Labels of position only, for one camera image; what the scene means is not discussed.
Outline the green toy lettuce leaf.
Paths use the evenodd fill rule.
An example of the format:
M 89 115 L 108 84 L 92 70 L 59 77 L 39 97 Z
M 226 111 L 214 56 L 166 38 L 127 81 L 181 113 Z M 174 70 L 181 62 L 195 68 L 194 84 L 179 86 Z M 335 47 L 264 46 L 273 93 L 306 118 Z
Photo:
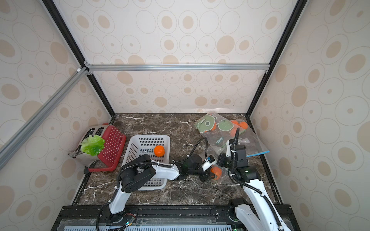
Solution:
M 81 151 L 95 157 L 105 148 L 105 142 L 106 141 L 99 135 L 89 135 L 81 142 Z

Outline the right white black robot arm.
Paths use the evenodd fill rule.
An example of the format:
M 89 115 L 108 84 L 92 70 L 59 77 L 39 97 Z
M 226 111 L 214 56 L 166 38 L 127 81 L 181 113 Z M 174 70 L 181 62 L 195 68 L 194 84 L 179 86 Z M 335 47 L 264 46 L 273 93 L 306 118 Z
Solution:
M 240 221 L 248 231 L 289 231 L 272 203 L 257 169 L 247 160 L 246 147 L 239 143 L 240 129 L 226 142 L 226 152 L 220 154 L 217 165 L 227 169 L 230 179 L 244 190 L 252 205 L 241 198 L 230 201 L 230 218 Z

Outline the blue-seal clear zip-top bag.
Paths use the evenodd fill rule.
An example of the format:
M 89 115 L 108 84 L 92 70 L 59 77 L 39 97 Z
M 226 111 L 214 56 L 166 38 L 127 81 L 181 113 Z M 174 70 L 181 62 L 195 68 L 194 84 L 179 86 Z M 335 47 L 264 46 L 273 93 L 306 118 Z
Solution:
M 270 153 L 250 127 L 248 127 L 247 130 L 243 129 L 239 133 L 238 144 L 246 147 L 246 157 L 254 157 Z

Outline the silver aluminium left rail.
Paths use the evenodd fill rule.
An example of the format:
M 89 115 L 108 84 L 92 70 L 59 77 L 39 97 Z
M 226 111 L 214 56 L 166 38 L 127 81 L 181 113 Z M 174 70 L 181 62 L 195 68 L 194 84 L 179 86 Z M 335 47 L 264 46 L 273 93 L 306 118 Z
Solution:
M 66 81 L 60 89 L 58 89 L 49 99 L 43 104 L 40 109 L 10 138 L 10 140 L 1 148 L 1 168 L 10 161 L 14 154 L 21 146 L 29 139 L 40 124 L 57 108 L 60 102 L 74 88 L 80 79 L 87 75 L 87 68 L 79 68 L 72 77 Z

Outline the silver aluminium back rail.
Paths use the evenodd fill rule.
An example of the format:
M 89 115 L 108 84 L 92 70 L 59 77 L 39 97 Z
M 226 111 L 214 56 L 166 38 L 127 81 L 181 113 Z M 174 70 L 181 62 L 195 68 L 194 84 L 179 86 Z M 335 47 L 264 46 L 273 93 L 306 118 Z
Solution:
M 90 71 L 225 71 L 269 70 L 270 64 L 87 64 Z

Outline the black left corner post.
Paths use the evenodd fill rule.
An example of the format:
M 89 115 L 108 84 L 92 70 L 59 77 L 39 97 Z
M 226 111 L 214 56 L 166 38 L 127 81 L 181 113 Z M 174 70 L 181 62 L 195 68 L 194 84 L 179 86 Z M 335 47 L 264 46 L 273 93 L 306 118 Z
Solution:
M 108 101 L 108 98 L 104 94 L 100 84 L 98 83 L 98 80 L 94 76 L 93 72 L 90 71 L 89 67 L 86 65 L 86 59 L 78 46 L 77 42 L 73 38 L 68 26 L 66 25 L 62 15 L 60 14 L 59 10 L 57 9 L 56 4 L 54 1 L 50 0 L 42 0 L 43 5 L 46 7 L 46 10 L 50 14 L 52 20 L 55 22 L 59 32 L 62 34 L 63 38 L 65 39 L 66 43 L 68 44 L 70 50 L 72 51 L 73 55 L 77 59 L 78 63 L 81 67 L 85 67 L 88 71 L 87 78 L 89 82 L 91 83 L 92 87 L 94 88 L 95 92 L 97 93 L 98 97 L 100 98 L 101 102 L 103 103 L 103 106 L 109 113 L 111 117 L 114 117 L 116 115 L 113 107 L 111 106 L 110 102 Z

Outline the black right corner post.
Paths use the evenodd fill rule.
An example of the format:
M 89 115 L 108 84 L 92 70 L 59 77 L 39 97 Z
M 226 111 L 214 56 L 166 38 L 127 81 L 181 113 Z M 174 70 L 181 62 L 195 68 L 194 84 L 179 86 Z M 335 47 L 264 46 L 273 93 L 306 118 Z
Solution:
M 307 4 L 308 0 L 298 0 L 296 2 L 296 5 L 293 9 L 293 12 L 287 22 L 287 25 L 282 33 L 282 36 L 280 38 L 280 40 L 278 41 L 277 43 L 277 47 L 272 55 L 272 58 L 269 62 L 270 64 L 270 67 L 268 69 L 268 71 L 263 75 L 263 78 L 257 88 L 257 91 L 252 99 L 252 102 L 249 106 L 249 109 L 248 111 L 246 112 L 245 114 L 245 117 L 246 119 L 250 119 L 250 117 L 252 116 L 252 113 L 254 111 L 254 109 L 256 108 L 256 105 L 265 89 L 265 87 L 267 86 L 267 83 L 284 51 L 284 48 L 286 47 L 287 43 L 288 43 L 288 40 L 290 38 L 290 36 L 292 35 L 293 33 L 293 30 L 295 28 L 295 26 L 297 25 L 298 23 L 298 20 L 302 14 L 302 12 L 304 11 L 304 8 L 306 7 L 306 4 Z

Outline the silver aluminium rail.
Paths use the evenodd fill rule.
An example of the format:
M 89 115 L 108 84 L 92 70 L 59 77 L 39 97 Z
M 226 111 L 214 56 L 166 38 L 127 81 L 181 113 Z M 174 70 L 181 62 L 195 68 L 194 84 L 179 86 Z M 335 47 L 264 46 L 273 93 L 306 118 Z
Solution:
M 270 64 L 87 64 L 90 71 L 225 71 L 269 70 Z
M 29 139 L 40 124 L 57 108 L 60 102 L 74 88 L 80 79 L 87 75 L 87 68 L 79 68 L 72 77 L 66 81 L 60 89 L 58 89 L 49 99 L 43 104 L 40 109 L 10 138 L 10 140 L 1 148 L 1 168 L 10 161 L 14 154 L 21 146 Z

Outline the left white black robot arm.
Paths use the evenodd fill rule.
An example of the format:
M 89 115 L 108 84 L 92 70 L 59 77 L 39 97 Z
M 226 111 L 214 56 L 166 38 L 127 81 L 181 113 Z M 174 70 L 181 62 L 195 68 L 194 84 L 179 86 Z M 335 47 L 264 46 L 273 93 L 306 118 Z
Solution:
M 214 178 L 215 174 L 211 173 L 211 168 L 215 164 L 215 158 L 208 156 L 208 146 L 208 139 L 202 137 L 183 160 L 164 164 L 155 162 L 145 154 L 123 165 L 117 174 L 112 198 L 101 206 L 97 215 L 96 230 L 99 230 L 104 206 L 109 207 L 112 215 L 122 212 L 132 192 L 139 190 L 153 178 L 180 181 L 188 175 L 196 175 L 203 182 Z

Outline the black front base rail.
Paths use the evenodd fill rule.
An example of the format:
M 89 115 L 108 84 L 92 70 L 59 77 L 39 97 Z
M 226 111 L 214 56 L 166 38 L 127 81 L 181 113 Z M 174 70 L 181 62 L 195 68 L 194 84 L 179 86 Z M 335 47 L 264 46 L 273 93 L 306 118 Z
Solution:
M 135 205 L 112 215 L 108 206 L 62 207 L 53 231 L 246 231 L 230 205 Z

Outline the black corner post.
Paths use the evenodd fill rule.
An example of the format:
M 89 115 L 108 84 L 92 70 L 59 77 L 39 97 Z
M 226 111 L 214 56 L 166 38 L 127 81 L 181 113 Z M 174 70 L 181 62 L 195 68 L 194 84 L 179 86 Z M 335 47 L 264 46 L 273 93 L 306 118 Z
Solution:
M 245 114 L 245 117 L 246 119 L 250 119 L 250 117 L 252 116 L 252 113 L 254 111 L 254 109 L 256 108 L 256 105 L 265 89 L 265 87 L 267 86 L 267 83 L 284 51 L 284 48 L 286 47 L 287 43 L 288 43 L 288 40 L 290 38 L 290 36 L 292 35 L 293 33 L 293 30 L 295 28 L 295 26 L 297 25 L 298 23 L 298 20 L 302 14 L 302 12 L 304 11 L 304 8 L 306 7 L 306 4 L 307 4 L 308 0 L 298 0 L 296 2 L 296 5 L 293 9 L 293 12 L 287 22 L 287 25 L 282 33 L 282 36 L 280 38 L 280 40 L 278 41 L 277 43 L 277 47 L 272 55 L 272 58 L 269 62 L 270 64 L 270 67 L 268 69 L 268 71 L 263 75 L 263 78 L 257 88 L 257 91 L 252 99 L 252 102 L 249 106 L 249 109 L 248 111 L 246 112 Z
M 54 1 L 50 0 L 42 0 L 43 5 L 46 7 L 46 10 L 50 14 L 52 20 L 55 22 L 59 32 L 62 34 L 63 38 L 65 39 L 66 43 L 68 44 L 70 50 L 72 51 L 73 55 L 77 59 L 78 63 L 81 67 L 85 67 L 88 71 L 87 78 L 89 82 L 91 83 L 92 87 L 94 88 L 95 92 L 97 93 L 98 97 L 100 98 L 101 102 L 103 103 L 103 106 L 109 113 L 111 117 L 114 117 L 116 115 L 113 107 L 111 106 L 110 102 L 108 101 L 108 98 L 104 94 L 100 84 L 98 83 L 98 80 L 94 76 L 93 72 L 90 71 L 89 67 L 86 65 L 86 59 L 78 46 L 77 42 L 73 38 L 68 26 L 66 25 L 62 15 L 60 14 L 59 10 L 57 9 L 56 4 Z

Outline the green-seal clear zip-top bag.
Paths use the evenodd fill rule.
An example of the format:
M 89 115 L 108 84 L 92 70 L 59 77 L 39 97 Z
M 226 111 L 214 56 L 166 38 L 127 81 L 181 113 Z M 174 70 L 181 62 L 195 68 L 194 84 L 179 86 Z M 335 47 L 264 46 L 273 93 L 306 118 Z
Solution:
M 230 131 L 233 127 L 231 120 L 218 113 L 207 113 L 196 122 L 196 128 L 207 138 L 208 144 L 216 152 L 226 147 L 226 142 L 231 139 Z

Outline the orange toy mandarin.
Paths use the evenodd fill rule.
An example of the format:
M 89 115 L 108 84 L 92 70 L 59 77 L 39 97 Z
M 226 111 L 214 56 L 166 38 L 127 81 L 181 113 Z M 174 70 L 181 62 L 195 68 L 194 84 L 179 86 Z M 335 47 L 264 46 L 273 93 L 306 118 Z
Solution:
M 155 156 L 163 157 L 165 155 L 165 148 L 162 145 L 157 145 L 153 152 Z
M 219 167 L 211 167 L 211 173 L 215 180 L 220 180 L 222 177 L 222 170 Z

